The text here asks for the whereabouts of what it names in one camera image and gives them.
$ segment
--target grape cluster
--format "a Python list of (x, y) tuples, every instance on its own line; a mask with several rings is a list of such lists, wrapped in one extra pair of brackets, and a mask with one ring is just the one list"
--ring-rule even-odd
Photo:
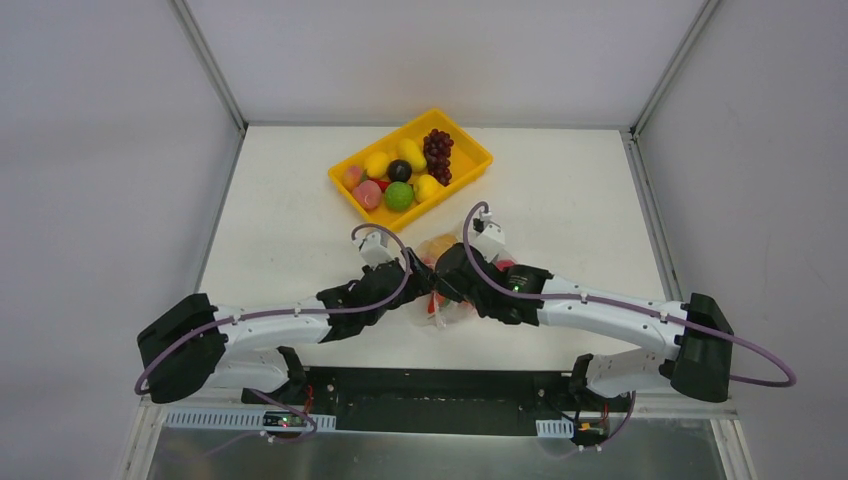
[(427, 173), (436, 178), (444, 186), (448, 186), (451, 180), (450, 173), (450, 149), (453, 140), (447, 132), (437, 129), (430, 131), (424, 137), (424, 158), (427, 159)]

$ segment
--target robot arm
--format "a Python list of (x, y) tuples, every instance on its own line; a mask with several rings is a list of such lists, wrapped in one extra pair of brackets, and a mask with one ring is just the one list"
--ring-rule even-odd
[(193, 294), (144, 329), (138, 335), (138, 346), (147, 368), (183, 335), (219, 324), (174, 350), (150, 372), (147, 382), (153, 402), (181, 400), (209, 387), (274, 392), (284, 401), (287, 391), (300, 390), (295, 380), (303, 376), (291, 346), (358, 335), (366, 326), (377, 323), (387, 310), (432, 291), (432, 270), (406, 249), (410, 276), (400, 294), (377, 309), (345, 312), (388, 298), (405, 274), (389, 253), (385, 234), (372, 232), (354, 244), (367, 263), (359, 280), (270, 309), (216, 307), (205, 294)]
[(631, 298), (581, 286), (551, 272), (527, 265), (503, 271), (495, 266), (503, 252), (501, 227), (486, 213), (474, 222), (470, 240), (476, 263), (493, 288), (470, 264), (465, 245), (456, 244), (436, 264), (436, 290), (454, 301), (469, 301), (480, 316), (506, 324), (571, 327), (616, 338), (640, 347), (617, 355), (583, 355), (571, 374), (574, 393), (588, 390), (606, 398), (637, 389), (671, 386), (692, 398), (709, 402), (727, 399), (731, 344), (685, 329), (667, 317), (686, 318), (732, 334), (715, 301), (693, 294), (690, 302)]

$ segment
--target gray wall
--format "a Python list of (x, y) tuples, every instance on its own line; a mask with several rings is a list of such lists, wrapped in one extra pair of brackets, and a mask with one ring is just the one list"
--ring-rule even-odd
[(108, 478), (235, 130), (164, 0), (0, 3), (0, 112), (0, 478)]
[(727, 0), (642, 141), (685, 288), (798, 373), (733, 387), (760, 478), (848, 467), (846, 26), (844, 0)]
[(704, 0), (190, 0), (250, 121), (626, 126)]

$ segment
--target purple cable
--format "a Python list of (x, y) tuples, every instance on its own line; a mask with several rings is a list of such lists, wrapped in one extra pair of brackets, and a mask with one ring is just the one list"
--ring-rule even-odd
[[(377, 230), (380, 230), (380, 231), (388, 234), (395, 242), (397, 242), (398, 248), (400, 248), (400, 252), (403, 255), (403, 260), (405, 262), (403, 279), (401, 279), (401, 282), (400, 282), (400, 285), (398, 285), (398, 288), (394, 292), (392, 292), (392, 294), (389, 295), (388, 297), (384, 298), (383, 300), (380, 300), (377, 303), (371, 304), (371, 305), (365, 305), (363, 307), (353, 307), (353, 308), (329, 308), (329, 309), (325, 309), (325, 308), (304, 308), (304, 309), (300, 310), (301, 314), (304, 314), (304, 315), (337, 314), (338, 315), (338, 314), (362, 313), (362, 312), (367, 312), (367, 311), (370, 311), (370, 310), (376, 310), (376, 309), (388, 304), (392, 300), (394, 300), (398, 295), (400, 295), (400, 293), (403, 291), (404, 287), (406, 287), (406, 283), (407, 283), (407, 281), (409, 281), (409, 276), (412, 273), (412, 270), (411, 270), (412, 263), (409, 259), (409, 253), (406, 251), (406, 247), (404, 246), (403, 242), (400, 240), (400, 238), (397, 235), (394, 234), (394, 232), (388, 230), (387, 228), (385, 228), (381, 225), (377, 225), (375, 223), (363, 223), (362, 225), (359, 225), (358, 227), (354, 228), (353, 231), (350, 232), (351, 240), (355, 240), (356, 234), (364, 228), (376, 228)], [(240, 320), (241, 321), (247, 321), (247, 320), (252, 320), (252, 319), (255, 319), (255, 318), (273, 317), (273, 316), (276, 316), (276, 315), (294, 315), (294, 314), (295, 314), (295, 311), (294, 311), (293, 308), (284, 308), (284, 309), (279, 309), (279, 310), (266, 310), (266, 311), (262, 311), (262, 312), (253, 312), (253, 313), (245, 314), (245, 315), (242, 315)], [(222, 320), (217, 320), (217, 321), (214, 321), (212, 323), (207, 323), (206, 325), (203, 325), (202, 327), (195, 328), (194, 330), (186, 333), (185, 335), (183, 335), (182, 337), (177, 339), (176, 342), (169, 345), (168, 348), (166, 348), (162, 353), (160, 353), (156, 358), (154, 358), (153, 361), (150, 362), (150, 364), (147, 366), (147, 368), (145, 368), (144, 371), (141, 372), (141, 375), (138, 377), (138, 380), (136, 380), (136, 382), (135, 382), (134, 391), (135, 391), (136, 395), (146, 395), (146, 394), (150, 393), (150, 389), (149, 388), (144, 389), (144, 388), (142, 388), (142, 385), (144, 385), (144, 382), (150, 376), (150, 373), (153, 372), (153, 370), (155, 370), (156, 367), (158, 367), (159, 364), (161, 364), (162, 361), (164, 361), (165, 358), (168, 357), (168, 355), (174, 353), (175, 350), (177, 350), (178, 348), (183, 346), (186, 342), (188, 342), (192, 338), (194, 338), (198, 335), (201, 335), (202, 333), (204, 333), (208, 330), (212, 330), (213, 328), (217, 328), (217, 327), (220, 327), (222, 325), (233, 323), (234, 321), (235, 321), (235, 319), (233, 317), (227, 317), (227, 318), (224, 318)]]
[[(478, 202), (476, 205), (474, 205), (474, 207), (471, 209), (471, 211), (468, 212), (468, 216), (465, 217), (465, 223), (463, 224), (463, 228), (462, 228), (462, 242), (463, 242), (464, 247), (465, 247), (465, 254), (468, 256), (468, 261), (471, 263), (471, 267), (474, 268), (474, 271), (477, 272), (477, 275), (479, 275), (480, 278), (483, 279), (483, 281), (485, 281), (490, 287), (494, 288), (496, 291), (498, 291), (498, 292), (500, 292), (504, 295), (514, 297), (514, 298), (522, 298), (522, 299), (527, 299), (527, 300), (580, 300), (581, 299), (581, 296), (576, 294), (576, 293), (538, 293), (537, 294), (537, 293), (513, 292), (511, 290), (508, 290), (508, 289), (498, 285), (497, 283), (495, 283), (494, 280), (489, 278), (489, 276), (486, 275), (486, 272), (483, 271), (483, 269), (477, 263), (477, 260), (474, 258), (473, 252), (471, 251), (471, 244), (468, 241), (468, 230), (469, 230), (469, 228), (471, 228), (471, 221), (474, 218), (474, 214), (477, 213), (477, 210), (479, 210), (481, 208), (483, 209), (484, 212), (488, 212), (489, 211), (489, 204), (486, 203), (486, 202)], [(644, 315), (650, 315), (650, 316), (653, 316), (653, 317), (659, 317), (660, 316), (660, 312), (652, 310), (650, 308), (641, 307), (639, 305), (633, 305), (631, 303), (623, 302), (623, 301), (620, 301), (620, 300), (613, 300), (611, 298), (599, 297), (597, 295), (587, 296), (586, 301), (602, 303), (604, 305), (610, 305), (612, 307), (622, 308), (622, 309), (625, 309), (625, 310), (630, 310), (631, 312), (641, 313), (641, 314), (644, 314)], [(789, 365), (787, 365), (786, 362), (784, 362), (783, 360), (781, 360), (780, 358), (778, 358), (776, 355), (769, 352), (765, 348), (763, 348), (763, 347), (761, 347), (761, 346), (759, 346), (759, 345), (757, 345), (753, 342), (745, 340), (744, 338), (739, 338), (739, 337), (734, 336), (734, 335), (729, 335), (727, 333), (720, 332), (718, 330), (715, 330), (715, 329), (712, 329), (712, 328), (709, 328), (709, 327), (705, 327), (703, 325), (698, 325), (697, 323), (692, 323), (692, 322), (689, 322), (687, 320), (684, 320), (682, 318), (678, 318), (678, 317), (675, 317), (675, 316), (672, 316), (672, 315), (667, 315), (666, 319), (668, 321), (670, 321), (671, 323), (676, 323), (678, 325), (682, 325), (683, 327), (691, 328), (692, 330), (697, 330), (701, 333), (706, 333), (707, 335), (712, 335), (714, 337), (720, 338), (722, 340), (726, 340), (726, 341), (731, 342), (731, 343), (735, 343), (736, 345), (739, 345), (740, 347), (744, 347), (748, 350), (751, 350), (752, 352), (760, 355), (761, 357), (763, 357), (766, 360), (773, 363), (777, 368), (779, 368), (781, 371), (783, 371), (783, 373), (786, 375), (786, 380), (783, 380), (783, 381), (762, 380), (762, 379), (759, 379), (759, 378), (750, 378), (750, 377), (744, 377), (744, 376), (740, 376), (740, 375), (731, 375), (730, 376), (731, 380), (734, 380), (734, 381), (737, 381), (737, 382), (742, 382), (742, 383), (749, 383), (749, 384), (752, 384), (752, 385), (760, 385), (760, 386), (763, 386), (763, 387), (781, 387), (781, 388), (791, 387), (798, 382), (798, 377), (795, 375), (795, 372), (793, 372), (792, 369), (789, 368)]]

